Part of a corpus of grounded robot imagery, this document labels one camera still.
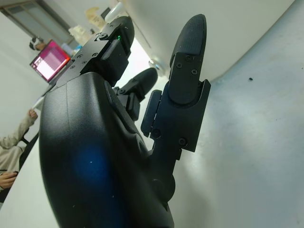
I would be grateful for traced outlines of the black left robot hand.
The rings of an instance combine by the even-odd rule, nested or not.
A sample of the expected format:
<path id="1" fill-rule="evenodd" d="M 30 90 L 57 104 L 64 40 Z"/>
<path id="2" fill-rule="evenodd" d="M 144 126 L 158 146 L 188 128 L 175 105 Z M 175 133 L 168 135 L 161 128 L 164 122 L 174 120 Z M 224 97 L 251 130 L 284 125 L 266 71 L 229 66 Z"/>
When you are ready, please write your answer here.
<path id="1" fill-rule="evenodd" d="M 44 98 L 39 156 L 47 197 L 62 228 L 172 228 L 175 162 L 194 152 L 210 92 L 200 81 L 207 22 L 193 16 L 153 90 L 155 68 L 124 87 L 132 19 L 107 24 L 80 49 Z"/>

